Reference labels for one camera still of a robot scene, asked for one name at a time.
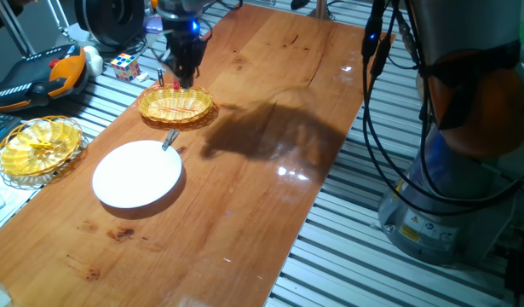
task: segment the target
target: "white plate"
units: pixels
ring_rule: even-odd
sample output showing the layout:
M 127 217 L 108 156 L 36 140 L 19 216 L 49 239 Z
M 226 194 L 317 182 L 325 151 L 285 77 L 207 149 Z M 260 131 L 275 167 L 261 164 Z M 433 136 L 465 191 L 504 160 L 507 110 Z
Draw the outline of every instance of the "white plate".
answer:
M 112 150 L 93 174 L 93 191 L 103 203 L 136 208 L 160 199 L 178 181 L 180 155 L 162 142 L 138 141 Z

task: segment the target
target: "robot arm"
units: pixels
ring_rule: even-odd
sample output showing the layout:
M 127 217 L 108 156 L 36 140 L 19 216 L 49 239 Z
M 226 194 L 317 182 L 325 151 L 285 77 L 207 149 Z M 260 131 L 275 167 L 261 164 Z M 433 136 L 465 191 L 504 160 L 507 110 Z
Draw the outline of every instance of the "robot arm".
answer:
M 160 0 L 167 51 L 159 58 L 182 88 L 190 88 L 203 59 L 207 42 L 201 39 L 199 24 L 203 7 L 210 0 Z

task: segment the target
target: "rubik's cube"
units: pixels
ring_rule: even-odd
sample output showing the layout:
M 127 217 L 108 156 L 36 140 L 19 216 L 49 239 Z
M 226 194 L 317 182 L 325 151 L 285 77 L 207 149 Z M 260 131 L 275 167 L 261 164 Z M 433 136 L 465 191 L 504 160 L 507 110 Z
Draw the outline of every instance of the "rubik's cube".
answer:
M 136 76 L 141 74 L 139 63 L 133 55 L 121 54 L 112 60 L 112 68 L 116 78 L 132 81 Z

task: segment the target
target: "wooden tabletop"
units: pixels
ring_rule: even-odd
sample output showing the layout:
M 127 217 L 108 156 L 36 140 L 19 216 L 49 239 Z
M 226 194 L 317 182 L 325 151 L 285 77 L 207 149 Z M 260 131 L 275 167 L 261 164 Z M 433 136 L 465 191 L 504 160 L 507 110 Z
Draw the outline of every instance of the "wooden tabletop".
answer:
M 173 143 L 179 184 L 138 211 L 95 197 L 102 158 L 167 134 L 132 105 L 0 230 L 15 306 L 262 306 L 362 103 L 361 39 L 249 5 L 224 17 L 196 80 L 219 111 Z

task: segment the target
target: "woven basket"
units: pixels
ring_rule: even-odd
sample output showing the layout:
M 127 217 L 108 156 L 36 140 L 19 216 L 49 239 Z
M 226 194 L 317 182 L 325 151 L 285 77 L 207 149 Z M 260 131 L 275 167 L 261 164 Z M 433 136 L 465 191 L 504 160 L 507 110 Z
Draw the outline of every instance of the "woven basket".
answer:
M 200 86 L 193 86 L 189 90 L 174 90 L 172 84 L 153 86 L 141 94 L 137 106 L 147 119 L 185 124 L 209 112 L 212 94 Z
M 73 119 L 48 116 L 18 126 L 0 142 L 0 171 L 40 176 L 55 171 L 78 149 L 82 128 Z

